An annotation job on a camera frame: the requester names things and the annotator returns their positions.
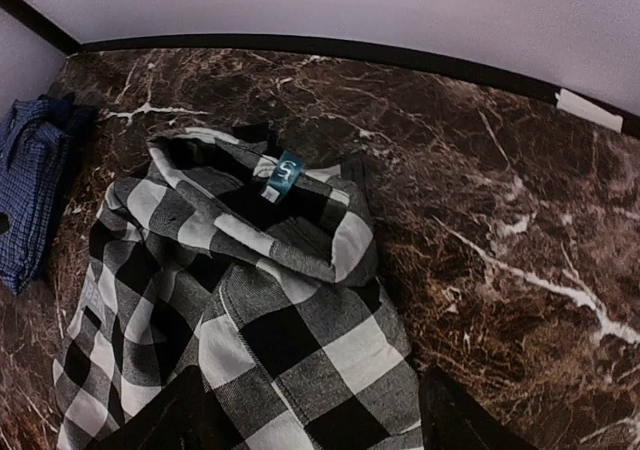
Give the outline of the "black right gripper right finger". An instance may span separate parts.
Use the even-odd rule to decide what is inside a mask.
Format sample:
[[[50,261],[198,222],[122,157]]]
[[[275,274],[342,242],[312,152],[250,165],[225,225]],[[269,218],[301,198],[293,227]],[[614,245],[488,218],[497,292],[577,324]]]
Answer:
[[[536,450],[492,417],[439,366],[422,376],[419,404],[425,449]]]

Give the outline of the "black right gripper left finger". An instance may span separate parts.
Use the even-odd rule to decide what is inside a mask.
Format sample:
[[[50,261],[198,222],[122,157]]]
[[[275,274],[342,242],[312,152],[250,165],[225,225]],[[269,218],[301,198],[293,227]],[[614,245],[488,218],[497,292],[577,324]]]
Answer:
[[[204,437],[204,388],[198,369],[186,369],[123,427],[103,449],[209,449]]]

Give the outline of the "black white plaid shirt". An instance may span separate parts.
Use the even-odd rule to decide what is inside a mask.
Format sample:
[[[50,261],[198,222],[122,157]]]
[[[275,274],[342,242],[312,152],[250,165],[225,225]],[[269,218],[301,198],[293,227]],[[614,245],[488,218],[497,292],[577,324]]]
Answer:
[[[377,278],[360,159],[313,169],[258,126],[153,136],[107,189],[53,378],[86,449],[186,369],[222,449],[419,449],[418,377]]]

